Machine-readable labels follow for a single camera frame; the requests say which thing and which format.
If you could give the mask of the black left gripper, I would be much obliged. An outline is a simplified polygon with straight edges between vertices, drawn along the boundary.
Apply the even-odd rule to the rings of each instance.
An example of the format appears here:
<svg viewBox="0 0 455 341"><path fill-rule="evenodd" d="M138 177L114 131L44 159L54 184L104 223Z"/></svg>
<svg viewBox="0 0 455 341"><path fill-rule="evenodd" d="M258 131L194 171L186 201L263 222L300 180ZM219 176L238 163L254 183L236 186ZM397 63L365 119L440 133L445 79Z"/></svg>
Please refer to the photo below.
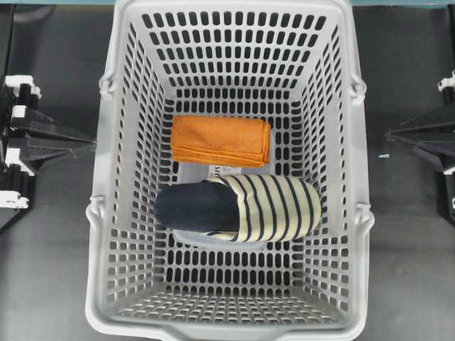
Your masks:
<svg viewBox="0 0 455 341"><path fill-rule="evenodd" d="M1 230L32 208L35 173L46 161L96 150L91 136L32 109L40 98L31 75L1 77ZM25 130L55 139L27 139Z"/></svg>

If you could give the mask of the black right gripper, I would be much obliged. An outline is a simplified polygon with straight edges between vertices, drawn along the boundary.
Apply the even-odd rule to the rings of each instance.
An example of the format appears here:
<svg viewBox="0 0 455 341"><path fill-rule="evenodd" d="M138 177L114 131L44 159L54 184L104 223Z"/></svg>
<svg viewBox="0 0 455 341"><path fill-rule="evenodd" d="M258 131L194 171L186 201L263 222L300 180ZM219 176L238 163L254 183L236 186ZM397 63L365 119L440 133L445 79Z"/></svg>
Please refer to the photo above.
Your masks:
<svg viewBox="0 0 455 341"><path fill-rule="evenodd" d="M454 225L454 70L438 83L444 100L440 112L423 114L402 122L386 138L406 145L443 174L446 216Z"/></svg>

